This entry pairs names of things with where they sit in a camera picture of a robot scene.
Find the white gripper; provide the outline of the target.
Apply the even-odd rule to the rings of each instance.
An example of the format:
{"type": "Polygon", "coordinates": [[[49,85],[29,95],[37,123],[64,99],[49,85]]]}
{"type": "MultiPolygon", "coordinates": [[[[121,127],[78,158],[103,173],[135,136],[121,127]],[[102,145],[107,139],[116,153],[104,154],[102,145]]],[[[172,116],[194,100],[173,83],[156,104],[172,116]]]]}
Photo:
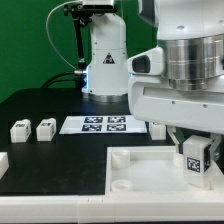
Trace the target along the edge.
{"type": "Polygon", "coordinates": [[[161,79],[132,76],[128,84],[131,114],[138,120],[168,125],[167,132],[181,153],[184,134],[180,128],[210,132],[212,142],[204,149],[204,171],[220,159],[224,135],[224,94],[209,91],[177,91],[161,79]]]}

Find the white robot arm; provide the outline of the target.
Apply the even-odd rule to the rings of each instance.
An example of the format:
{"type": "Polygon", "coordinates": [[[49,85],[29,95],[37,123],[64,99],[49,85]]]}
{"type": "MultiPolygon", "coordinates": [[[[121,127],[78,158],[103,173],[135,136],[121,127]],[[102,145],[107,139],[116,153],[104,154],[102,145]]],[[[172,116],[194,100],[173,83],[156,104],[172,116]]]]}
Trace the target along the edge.
{"type": "Polygon", "coordinates": [[[114,0],[84,0],[92,60],[85,92],[128,96],[142,121],[224,135],[224,0],[138,0],[157,45],[129,58],[114,0]]]}

